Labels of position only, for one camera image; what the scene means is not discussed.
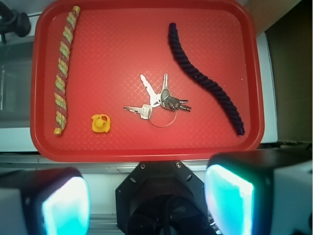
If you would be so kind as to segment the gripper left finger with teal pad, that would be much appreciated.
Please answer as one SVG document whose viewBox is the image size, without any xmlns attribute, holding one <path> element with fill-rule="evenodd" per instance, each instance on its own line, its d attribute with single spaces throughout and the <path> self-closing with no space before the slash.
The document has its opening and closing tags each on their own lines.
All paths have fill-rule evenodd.
<svg viewBox="0 0 313 235">
<path fill-rule="evenodd" d="M 2 235 L 85 235 L 90 211 L 88 183 L 73 167 L 0 175 Z"/>
</svg>

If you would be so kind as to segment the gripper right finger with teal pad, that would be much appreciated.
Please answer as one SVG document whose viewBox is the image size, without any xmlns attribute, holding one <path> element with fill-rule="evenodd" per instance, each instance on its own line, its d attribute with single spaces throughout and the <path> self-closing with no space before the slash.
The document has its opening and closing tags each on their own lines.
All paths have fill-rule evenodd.
<svg viewBox="0 0 313 235">
<path fill-rule="evenodd" d="M 204 194 L 223 235 L 310 235 L 312 152 L 271 148 L 216 154 L 207 165 Z"/>
</svg>

